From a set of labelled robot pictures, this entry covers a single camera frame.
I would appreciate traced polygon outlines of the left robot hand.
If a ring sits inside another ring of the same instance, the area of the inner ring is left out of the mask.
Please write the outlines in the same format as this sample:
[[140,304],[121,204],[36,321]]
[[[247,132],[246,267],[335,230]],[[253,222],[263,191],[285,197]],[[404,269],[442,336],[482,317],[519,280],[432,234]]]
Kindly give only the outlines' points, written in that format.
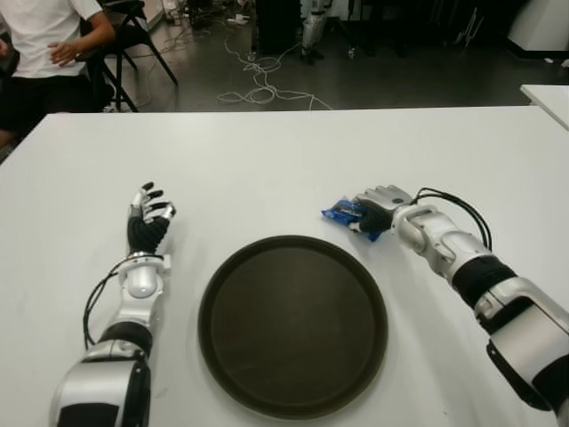
[[129,205],[126,238],[128,254],[155,254],[177,213],[171,201],[163,199],[164,191],[153,181],[143,184]]

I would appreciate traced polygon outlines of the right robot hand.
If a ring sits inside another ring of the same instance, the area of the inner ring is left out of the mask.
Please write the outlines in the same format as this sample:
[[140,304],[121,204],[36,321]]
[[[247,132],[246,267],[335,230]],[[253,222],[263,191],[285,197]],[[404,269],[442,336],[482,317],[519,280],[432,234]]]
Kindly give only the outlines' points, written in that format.
[[349,225],[351,230],[360,233],[375,233],[389,230],[395,212],[407,207],[413,197],[395,185],[377,186],[357,194],[352,202],[360,209],[357,222]]

